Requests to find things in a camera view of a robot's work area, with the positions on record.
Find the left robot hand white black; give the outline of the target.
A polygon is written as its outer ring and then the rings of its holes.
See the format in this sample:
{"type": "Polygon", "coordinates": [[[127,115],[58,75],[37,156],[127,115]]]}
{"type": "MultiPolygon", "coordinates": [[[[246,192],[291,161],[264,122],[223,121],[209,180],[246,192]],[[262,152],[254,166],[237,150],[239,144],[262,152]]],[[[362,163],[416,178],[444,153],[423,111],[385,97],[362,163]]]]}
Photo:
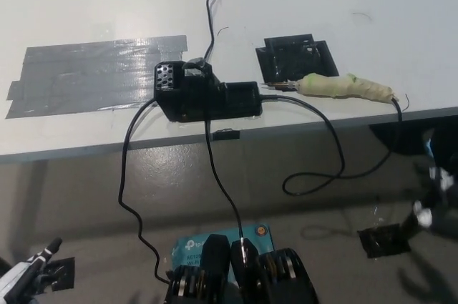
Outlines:
{"type": "Polygon", "coordinates": [[[17,263],[1,276],[1,303],[38,303],[34,298],[36,284],[51,258],[59,251],[62,239],[57,237],[42,251],[17,263]]]}

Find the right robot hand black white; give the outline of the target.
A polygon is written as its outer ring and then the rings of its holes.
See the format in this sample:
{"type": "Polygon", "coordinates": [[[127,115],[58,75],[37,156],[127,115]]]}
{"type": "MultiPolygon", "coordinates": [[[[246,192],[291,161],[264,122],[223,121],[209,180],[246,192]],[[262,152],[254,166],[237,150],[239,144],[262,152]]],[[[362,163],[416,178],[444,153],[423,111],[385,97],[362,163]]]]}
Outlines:
{"type": "Polygon", "coordinates": [[[429,189],[412,207],[416,224],[432,234],[456,240],[457,218],[449,216],[451,210],[457,210],[457,174],[430,167],[429,189]]]}

